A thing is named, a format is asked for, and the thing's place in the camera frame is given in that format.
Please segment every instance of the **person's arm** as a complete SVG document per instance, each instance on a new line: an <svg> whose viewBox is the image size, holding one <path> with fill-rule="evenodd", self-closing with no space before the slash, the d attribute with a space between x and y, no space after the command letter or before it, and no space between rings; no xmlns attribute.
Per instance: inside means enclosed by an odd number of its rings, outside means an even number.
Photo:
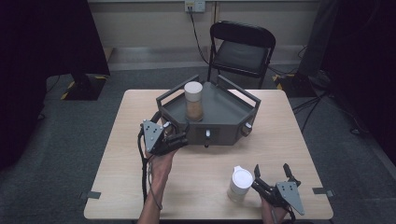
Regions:
<svg viewBox="0 0 396 224"><path fill-rule="evenodd" d="M163 204L163 192L172 169L172 160L176 152L177 150L161 157L154 156L149 161L151 163L151 188L140 218L137 221L138 224L156 224L160 222L160 207Z"/></svg>
<svg viewBox="0 0 396 224"><path fill-rule="evenodd" d="M282 207L273 207L263 197L262 198L262 223L263 224L280 224L288 213Z"/></svg>

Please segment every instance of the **wall socket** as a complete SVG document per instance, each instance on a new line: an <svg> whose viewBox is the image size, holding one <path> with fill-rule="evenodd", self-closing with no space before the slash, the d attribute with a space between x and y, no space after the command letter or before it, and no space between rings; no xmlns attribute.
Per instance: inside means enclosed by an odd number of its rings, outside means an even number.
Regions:
<svg viewBox="0 0 396 224"><path fill-rule="evenodd" d="M205 12L205 0L185 0L184 10L186 12Z"/></svg>

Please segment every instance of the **wooden table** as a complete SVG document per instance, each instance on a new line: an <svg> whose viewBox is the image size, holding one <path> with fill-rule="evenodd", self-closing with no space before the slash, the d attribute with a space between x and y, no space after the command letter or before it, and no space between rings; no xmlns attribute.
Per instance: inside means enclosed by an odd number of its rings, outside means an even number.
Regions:
<svg viewBox="0 0 396 224"><path fill-rule="evenodd" d="M108 139L92 191L100 199L87 201L89 219L138 219L143 207L142 163L137 148L139 124L158 110L155 99L166 91L131 90L124 94ZM234 146L187 146L174 157L161 219L261 219L259 194L250 189L242 203L227 196L233 168L240 165L253 174L260 165L270 185L286 181L283 164L302 181L299 192L305 215L297 219L330 219L332 208L324 194L289 101L283 91L249 91L262 100L248 137Z"/></svg>

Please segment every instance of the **black base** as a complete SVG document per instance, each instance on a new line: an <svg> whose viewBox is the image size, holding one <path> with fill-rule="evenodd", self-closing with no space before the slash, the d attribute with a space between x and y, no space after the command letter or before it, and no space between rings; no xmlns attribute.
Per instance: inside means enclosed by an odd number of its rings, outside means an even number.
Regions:
<svg viewBox="0 0 396 224"><path fill-rule="evenodd" d="M275 75L273 80L276 88L286 93L288 98L292 97L317 97L308 79L299 79L295 75Z"/></svg>
<svg viewBox="0 0 396 224"><path fill-rule="evenodd" d="M72 82L67 88L61 100L68 101L96 101L99 98L102 88L105 86L106 77L95 76L89 77L88 85L77 85Z"/></svg>

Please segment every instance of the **chair backrest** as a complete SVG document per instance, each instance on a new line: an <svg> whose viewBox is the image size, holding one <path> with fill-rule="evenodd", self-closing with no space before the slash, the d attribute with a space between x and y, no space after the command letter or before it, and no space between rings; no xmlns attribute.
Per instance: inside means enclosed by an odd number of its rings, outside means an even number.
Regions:
<svg viewBox="0 0 396 224"><path fill-rule="evenodd" d="M210 38L256 47L273 49L276 44L274 35L260 27L235 21L218 21L210 27Z"/></svg>

